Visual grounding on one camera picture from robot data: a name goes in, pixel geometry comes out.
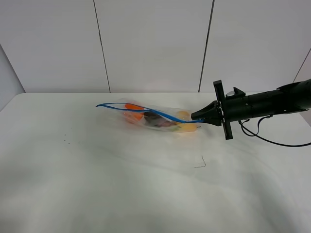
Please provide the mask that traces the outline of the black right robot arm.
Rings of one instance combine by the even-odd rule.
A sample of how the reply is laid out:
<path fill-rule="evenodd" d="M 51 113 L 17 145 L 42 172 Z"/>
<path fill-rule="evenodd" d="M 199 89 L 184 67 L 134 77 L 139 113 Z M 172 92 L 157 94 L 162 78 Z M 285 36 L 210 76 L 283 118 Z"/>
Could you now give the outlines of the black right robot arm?
<path fill-rule="evenodd" d="M 234 87 L 225 94 L 222 81 L 213 83 L 216 100 L 191 114 L 192 120 L 223 126 L 225 138 L 233 138 L 231 122 L 257 117 L 304 112 L 311 108 L 311 81 L 290 83 L 276 90 L 247 95 Z"/>

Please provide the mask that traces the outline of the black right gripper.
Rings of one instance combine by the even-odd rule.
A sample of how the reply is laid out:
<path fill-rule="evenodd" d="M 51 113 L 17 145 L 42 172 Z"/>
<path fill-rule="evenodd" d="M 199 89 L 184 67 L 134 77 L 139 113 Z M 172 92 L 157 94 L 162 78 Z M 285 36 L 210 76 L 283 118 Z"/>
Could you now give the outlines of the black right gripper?
<path fill-rule="evenodd" d="M 233 138 L 230 123 L 233 121 L 242 120 L 246 117 L 246 96 L 242 98 L 226 100 L 222 81 L 215 81 L 213 85 L 215 88 L 217 101 L 213 101 L 203 109 L 192 113 L 191 119 L 201 120 L 203 123 L 211 124 L 214 126 L 222 125 L 225 133 L 225 139 L 230 140 Z"/>

